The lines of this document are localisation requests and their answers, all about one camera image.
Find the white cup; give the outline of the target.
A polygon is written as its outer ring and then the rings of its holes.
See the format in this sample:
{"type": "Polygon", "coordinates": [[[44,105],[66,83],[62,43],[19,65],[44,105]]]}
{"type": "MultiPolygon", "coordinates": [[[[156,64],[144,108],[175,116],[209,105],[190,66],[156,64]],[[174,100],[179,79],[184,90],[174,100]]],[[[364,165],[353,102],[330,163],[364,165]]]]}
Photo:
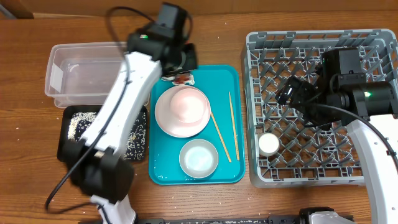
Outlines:
{"type": "Polygon", "coordinates": [[[273,156],[280,147],[279,138],[272,133],[262,133],[258,137],[259,153],[262,156],[273,156]]]}

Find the red snack wrapper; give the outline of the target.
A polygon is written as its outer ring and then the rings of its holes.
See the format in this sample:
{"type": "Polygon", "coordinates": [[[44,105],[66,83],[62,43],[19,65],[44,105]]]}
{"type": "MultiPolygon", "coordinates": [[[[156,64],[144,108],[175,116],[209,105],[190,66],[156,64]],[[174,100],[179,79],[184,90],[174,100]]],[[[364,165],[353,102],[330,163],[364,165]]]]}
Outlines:
{"type": "Polygon", "coordinates": [[[189,74],[179,74],[176,75],[172,80],[174,85],[190,85],[191,84],[191,75],[189,74]]]}

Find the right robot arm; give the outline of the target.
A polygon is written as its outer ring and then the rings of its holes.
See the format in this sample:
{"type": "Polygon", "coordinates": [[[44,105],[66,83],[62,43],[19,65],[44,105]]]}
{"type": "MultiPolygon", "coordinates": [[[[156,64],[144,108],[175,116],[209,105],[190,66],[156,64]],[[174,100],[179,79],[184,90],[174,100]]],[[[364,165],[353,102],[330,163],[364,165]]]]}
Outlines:
{"type": "Polygon", "coordinates": [[[313,126],[346,126],[359,157],[372,223],[397,223],[397,85],[369,82],[356,47],[321,56],[314,84],[290,77],[279,104],[303,114],[313,126]]]}

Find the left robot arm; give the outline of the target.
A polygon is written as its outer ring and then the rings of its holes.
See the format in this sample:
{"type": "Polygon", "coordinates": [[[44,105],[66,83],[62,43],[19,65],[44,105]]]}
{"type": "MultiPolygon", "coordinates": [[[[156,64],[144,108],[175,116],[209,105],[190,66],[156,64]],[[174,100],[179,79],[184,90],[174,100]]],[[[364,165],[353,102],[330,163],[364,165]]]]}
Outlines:
{"type": "Polygon", "coordinates": [[[123,62],[117,79],[95,120],[78,141],[67,140],[57,157],[67,173],[47,198],[45,209],[61,186],[70,179],[90,196],[102,223],[135,223],[129,202],[134,178],[132,165],[124,160],[126,144],[137,116],[155,83],[173,80],[197,68],[195,47],[188,40],[193,29],[189,12],[163,3],[157,19],[129,34],[120,46],[123,62]]]}

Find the rice and food scraps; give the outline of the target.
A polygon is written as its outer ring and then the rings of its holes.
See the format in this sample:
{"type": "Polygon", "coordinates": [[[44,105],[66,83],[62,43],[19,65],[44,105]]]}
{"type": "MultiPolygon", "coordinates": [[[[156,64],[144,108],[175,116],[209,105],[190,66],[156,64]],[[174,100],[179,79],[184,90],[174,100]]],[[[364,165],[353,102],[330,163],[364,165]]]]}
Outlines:
{"type": "MultiPolygon", "coordinates": [[[[72,114],[67,128],[67,139],[78,141],[85,130],[95,120],[97,112],[78,112],[72,114]]],[[[146,149],[147,111],[144,108],[134,123],[129,134],[124,159],[127,161],[141,161],[145,157],[146,149]]]]}

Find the grey bowl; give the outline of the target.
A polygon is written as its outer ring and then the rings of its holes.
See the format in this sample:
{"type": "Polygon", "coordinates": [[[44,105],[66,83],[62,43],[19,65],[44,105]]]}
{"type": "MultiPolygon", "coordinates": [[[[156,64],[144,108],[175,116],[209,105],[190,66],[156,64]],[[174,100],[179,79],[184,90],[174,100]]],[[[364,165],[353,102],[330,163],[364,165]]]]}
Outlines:
{"type": "Polygon", "coordinates": [[[209,177],[218,166],[218,151],[211,142],[193,139],[187,142],[179,154],[181,169],[194,179],[209,177]]]}

